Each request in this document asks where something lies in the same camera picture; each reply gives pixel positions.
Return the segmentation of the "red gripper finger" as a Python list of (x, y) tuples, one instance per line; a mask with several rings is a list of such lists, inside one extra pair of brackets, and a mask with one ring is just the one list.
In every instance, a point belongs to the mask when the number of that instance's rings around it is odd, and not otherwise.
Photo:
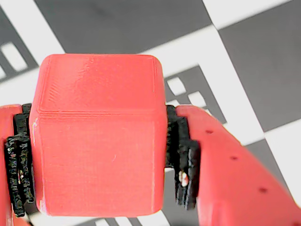
[(34, 202), (32, 149), (29, 133), (31, 104), (0, 108), (0, 224), (13, 226)]
[(298, 226), (301, 209), (284, 186), (213, 116), (168, 105), (166, 166), (175, 201), (201, 226)]

